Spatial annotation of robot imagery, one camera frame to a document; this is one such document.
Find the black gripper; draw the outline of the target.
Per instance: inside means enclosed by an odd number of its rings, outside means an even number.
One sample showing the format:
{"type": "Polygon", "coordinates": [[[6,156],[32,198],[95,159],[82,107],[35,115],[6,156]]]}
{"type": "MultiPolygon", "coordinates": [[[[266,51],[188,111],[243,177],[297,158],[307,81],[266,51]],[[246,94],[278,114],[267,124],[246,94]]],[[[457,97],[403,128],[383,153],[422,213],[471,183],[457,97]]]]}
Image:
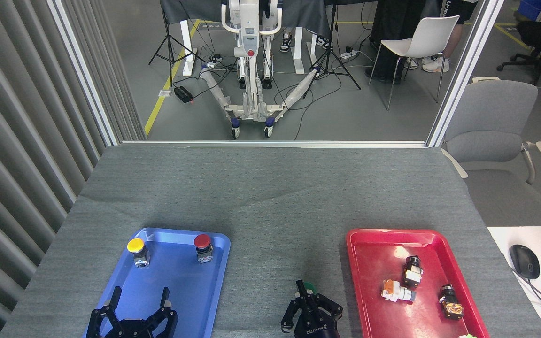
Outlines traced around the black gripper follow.
{"type": "Polygon", "coordinates": [[[303,280],[297,280],[298,295],[292,300],[281,319],[281,331],[292,331],[294,316],[301,310],[294,329],[295,338],[339,338],[337,321],[343,308],[321,293],[308,294],[303,280]]]}
{"type": "Polygon", "coordinates": [[[116,286],[108,304],[92,311],[86,330],[87,338],[173,338],[178,323],[178,313],[171,308],[171,302],[168,300],[170,295],[168,287],[163,288],[160,307],[149,316],[148,321],[133,319],[119,321],[116,316],[116,308],[121,295],[121,287],[116,286]],[[105,318],[111,323],[112,329],[105,336],[102,336],[100,334],[101,325],[105,318]],[[153,336],[154,330],[165,320],[164,329],[153,336]]]}

